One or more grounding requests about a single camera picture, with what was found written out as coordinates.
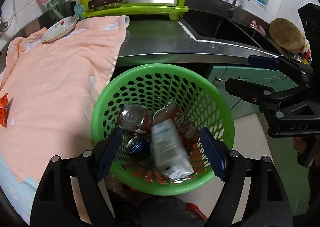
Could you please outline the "right hand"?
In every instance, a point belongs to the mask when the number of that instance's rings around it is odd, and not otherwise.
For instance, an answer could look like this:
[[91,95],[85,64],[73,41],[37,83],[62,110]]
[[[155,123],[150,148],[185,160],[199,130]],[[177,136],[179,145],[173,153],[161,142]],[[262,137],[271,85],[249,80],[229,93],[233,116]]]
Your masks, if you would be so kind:
[[294,137],[293,138],[293,148],[299,152],[303,153],[306,149],[306,142],[304,141],[303,137]]

